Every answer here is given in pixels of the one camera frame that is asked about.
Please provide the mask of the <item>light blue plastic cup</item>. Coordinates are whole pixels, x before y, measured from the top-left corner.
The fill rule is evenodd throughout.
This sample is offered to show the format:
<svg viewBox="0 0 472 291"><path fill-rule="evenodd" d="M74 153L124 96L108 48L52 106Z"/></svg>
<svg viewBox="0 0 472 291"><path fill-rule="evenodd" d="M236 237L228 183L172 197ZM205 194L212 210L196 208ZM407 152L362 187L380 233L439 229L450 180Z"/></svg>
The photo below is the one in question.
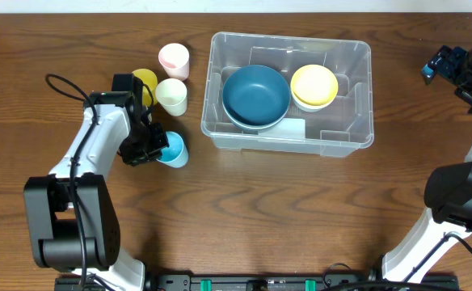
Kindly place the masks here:
<svg viewBox="0 0 472 291"><path fill-rule="evenodd" d="M166 137L168 147L162 149L162 156L157 161L173 168L184 167L189 159L184 139L178 133L172 131L167 131Z"/></svg>

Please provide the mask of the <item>cream white plastic cup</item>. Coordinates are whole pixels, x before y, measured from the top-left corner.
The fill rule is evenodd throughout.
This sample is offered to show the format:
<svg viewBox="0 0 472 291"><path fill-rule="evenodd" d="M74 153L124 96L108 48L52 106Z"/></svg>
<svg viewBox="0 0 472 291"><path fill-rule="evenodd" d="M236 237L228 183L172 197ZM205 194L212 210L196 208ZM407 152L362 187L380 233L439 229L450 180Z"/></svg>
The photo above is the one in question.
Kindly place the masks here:
<svg viewBox="0 0 472 291"><path fill-rule="evenodd" d="M155 90L156 98L171 116L182 116L188 108L188 89L176 79L168 78L160 82Z"/></svg>

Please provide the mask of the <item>yellow cup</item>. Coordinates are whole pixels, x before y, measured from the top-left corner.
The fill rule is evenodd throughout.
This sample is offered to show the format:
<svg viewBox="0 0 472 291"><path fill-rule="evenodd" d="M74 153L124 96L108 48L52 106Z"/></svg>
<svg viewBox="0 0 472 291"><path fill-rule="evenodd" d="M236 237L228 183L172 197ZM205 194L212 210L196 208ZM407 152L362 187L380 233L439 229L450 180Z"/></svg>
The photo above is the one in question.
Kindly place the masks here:
<svg viewBox="0 0 472 291"><path fill-rule="evenodd" d="M152 70L148 69L137 69L133 71L135 77L143 81L144 84L150 88L152 95L155 93L156 86L158 85L158 79L156 74ZM146 88L144 88L142 102L145 106L149 107L151 105L150 93Z"/></svg>

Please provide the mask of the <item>pink plastic cup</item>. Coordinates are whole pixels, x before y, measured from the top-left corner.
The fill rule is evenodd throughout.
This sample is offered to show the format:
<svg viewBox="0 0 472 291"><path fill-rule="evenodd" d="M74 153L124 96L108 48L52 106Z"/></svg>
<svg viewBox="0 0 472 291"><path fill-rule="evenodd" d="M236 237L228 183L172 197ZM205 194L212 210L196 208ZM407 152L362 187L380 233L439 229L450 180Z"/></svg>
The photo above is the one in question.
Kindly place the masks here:
<svg viewBox="0 0 472 291"><path fill-rule="evenodd" d="M170 78L184 81L189 77L188 49L179 43L163 46L158 53L158 61Z"/></svg>

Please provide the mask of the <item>dark blue large bowl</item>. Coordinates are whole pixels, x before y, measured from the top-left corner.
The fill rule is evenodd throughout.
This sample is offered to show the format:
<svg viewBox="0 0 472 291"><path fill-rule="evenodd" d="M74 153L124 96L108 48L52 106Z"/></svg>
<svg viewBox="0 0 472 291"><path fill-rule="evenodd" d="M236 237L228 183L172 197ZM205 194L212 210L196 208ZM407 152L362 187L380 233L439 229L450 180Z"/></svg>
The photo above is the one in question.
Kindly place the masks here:
<svg viewBox="0 0 472 291"><path fill-rule="evenodd" d="M274 120L273 122L269 124L264 124L264 125L249 125L249 124L244 124L241 121L238 121L235 117L231 116L227 111L225 111L225 114L227 117L230 119L230 121L239 127L240 129L247 130L247 131L264 131L264 130L269 130L273 126L279 124L285 117L285 114Z"/></svg>

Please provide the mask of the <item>yellow small bowl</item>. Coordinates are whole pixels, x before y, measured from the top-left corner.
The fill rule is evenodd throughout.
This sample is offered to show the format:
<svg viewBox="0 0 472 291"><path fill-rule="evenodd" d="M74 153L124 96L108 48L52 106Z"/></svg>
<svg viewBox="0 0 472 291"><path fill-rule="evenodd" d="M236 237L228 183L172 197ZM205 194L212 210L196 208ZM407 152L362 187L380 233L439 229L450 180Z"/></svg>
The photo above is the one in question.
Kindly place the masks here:
<svg viewBox="0 0 472 291"><path fill-rule="evenodd" d="M339 83L337 77L322 65L304 65L292 76L290 88L293 96L303 103L323 105L336 98Z"/></svg>

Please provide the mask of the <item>white small bowl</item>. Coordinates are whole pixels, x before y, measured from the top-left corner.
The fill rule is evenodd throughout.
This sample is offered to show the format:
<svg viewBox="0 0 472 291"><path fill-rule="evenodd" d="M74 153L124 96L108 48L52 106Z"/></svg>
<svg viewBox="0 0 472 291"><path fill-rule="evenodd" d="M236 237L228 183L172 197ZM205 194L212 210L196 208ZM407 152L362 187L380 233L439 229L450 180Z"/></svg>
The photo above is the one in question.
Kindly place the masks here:
<svg viewBox="0 0 472 291"><path fill-rule="evenodd" d="M303 103L296 96L293 96L293 102L295 103L295 105L299 109L301 109L304 112L318 112L318 111L322 110L323 108L326 108L326 107L328 107L332 104L332 101L330 101L329 103L325 103L323 105L314 106L314 105L310 105L310 104L307 104L307 103Z"/></svg>

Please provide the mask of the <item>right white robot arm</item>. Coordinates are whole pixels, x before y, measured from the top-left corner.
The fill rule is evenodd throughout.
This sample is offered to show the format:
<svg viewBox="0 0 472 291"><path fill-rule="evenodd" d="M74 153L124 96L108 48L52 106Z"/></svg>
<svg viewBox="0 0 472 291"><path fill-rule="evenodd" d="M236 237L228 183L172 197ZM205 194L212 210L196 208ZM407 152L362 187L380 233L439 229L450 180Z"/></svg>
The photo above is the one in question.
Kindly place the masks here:
<svg viewBox="0 0 472 291"><path fill-rule="evenodd" d="M442 46L421 70L425 83L435 76L452 83L472 113L472 49ZM381 258L371 273L380 282L416 289L426 273L455 243L472 234L472 146L463 163L435 169L425 186L425 209L407 236Z"/></svg>

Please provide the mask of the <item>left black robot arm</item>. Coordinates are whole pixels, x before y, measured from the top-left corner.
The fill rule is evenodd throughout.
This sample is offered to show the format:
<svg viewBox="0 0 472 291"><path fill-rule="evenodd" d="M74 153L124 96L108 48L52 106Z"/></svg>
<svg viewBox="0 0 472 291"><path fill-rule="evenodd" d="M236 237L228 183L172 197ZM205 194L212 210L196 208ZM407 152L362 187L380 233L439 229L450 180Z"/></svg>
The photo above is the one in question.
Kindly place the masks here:
<svg viewBox="0 0 472 291"><path fill-rule="evenodd" d="M149 87L134 74L115 74L112 88L76 99L84 119L61 161L31 177L23 195L35 263L77 275L67 290L150 290L145 265L120 245L120 224L106 181L115 157L135 167L169 146L143 104Z"/></svg>

